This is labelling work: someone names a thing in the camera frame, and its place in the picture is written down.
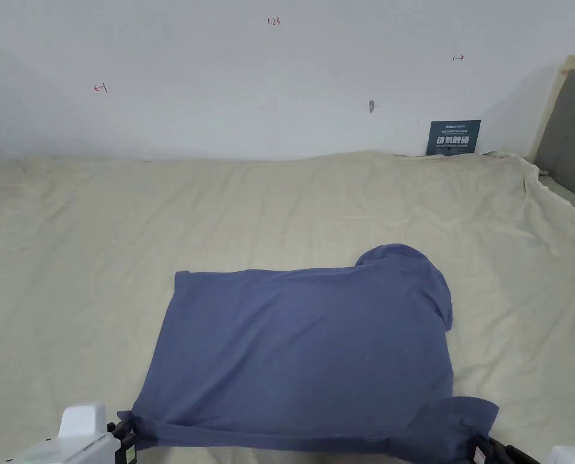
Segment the white wall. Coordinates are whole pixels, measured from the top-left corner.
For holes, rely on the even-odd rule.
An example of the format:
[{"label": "white wall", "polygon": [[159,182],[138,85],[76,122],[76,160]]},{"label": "white wall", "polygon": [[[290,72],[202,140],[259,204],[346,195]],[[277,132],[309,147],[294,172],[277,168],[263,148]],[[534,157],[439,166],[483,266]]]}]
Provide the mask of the white wall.
[{"label": "white wall", "polygon": [[0,0],[0,162],[420,155],[454,119],[525,154],[571,53],[575,0]]}]

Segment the sign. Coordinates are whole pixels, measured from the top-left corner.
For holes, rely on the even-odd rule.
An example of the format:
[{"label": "sign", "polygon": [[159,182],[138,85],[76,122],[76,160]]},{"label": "sign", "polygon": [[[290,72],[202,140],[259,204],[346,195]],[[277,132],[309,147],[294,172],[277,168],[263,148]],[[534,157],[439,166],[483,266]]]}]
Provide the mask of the sign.
[{"label": "sign", "polygon": [[461,155],[474,153],[479,121],[433,121],[425,155]]}]

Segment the white robot part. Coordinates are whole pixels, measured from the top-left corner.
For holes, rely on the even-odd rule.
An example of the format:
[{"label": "white robot part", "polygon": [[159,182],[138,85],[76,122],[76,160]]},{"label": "white robot part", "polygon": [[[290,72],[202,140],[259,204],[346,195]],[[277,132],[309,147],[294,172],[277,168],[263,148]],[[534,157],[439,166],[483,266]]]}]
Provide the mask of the white robot part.
[{"label": "white robot part", "polygon": [[105,405],[100,403],[66,408],[57,437],[47,438],[4,463],[114,464],[121,442],[107,432],[106,417]]},{"label": "white robot part", "polygon": [[554,446],[547,464],[575,464],[575,446]]}]

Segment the red handwritten mark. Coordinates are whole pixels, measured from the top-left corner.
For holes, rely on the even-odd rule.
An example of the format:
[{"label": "red handwritten mark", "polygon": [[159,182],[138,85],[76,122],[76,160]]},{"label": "red handwritten mark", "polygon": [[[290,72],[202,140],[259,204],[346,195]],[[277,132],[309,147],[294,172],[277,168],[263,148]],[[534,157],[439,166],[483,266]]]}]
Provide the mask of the red handwritten mark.
[{"label": "red handwritten mark", "polygon": [[105,81],[102,81],[102,82],[103,82],[103,85],[101,85],[100,87],[98,87],[98,86],[95,85],[95,90],[96,90],[97,92],[101,92],[101,88],[104,88],[104,89],[105,89],[105,93],[108,94],[109,92],[107,92],[107,87],[105,87]]}]

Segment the beige bed sheet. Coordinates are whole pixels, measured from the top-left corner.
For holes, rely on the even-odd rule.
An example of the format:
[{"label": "beige bed sheet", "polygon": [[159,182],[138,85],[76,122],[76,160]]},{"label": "beige bed sheet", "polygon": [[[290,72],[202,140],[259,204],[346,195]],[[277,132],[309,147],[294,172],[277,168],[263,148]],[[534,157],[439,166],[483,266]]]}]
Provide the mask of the beige bed sheet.
[{"label": "beige bed sheet", "polygon": [[[575,208],[524,160],[35,158],[0,167],[0,460],[57,434],[66,406],[101,401],[113,419],[130,408],[176,271],[349,266],[392,242],[446,277],[455,390],[501,407],[493,436],[540,460],[575,444]],[[387,460],[140,454],[140,464]]]}]

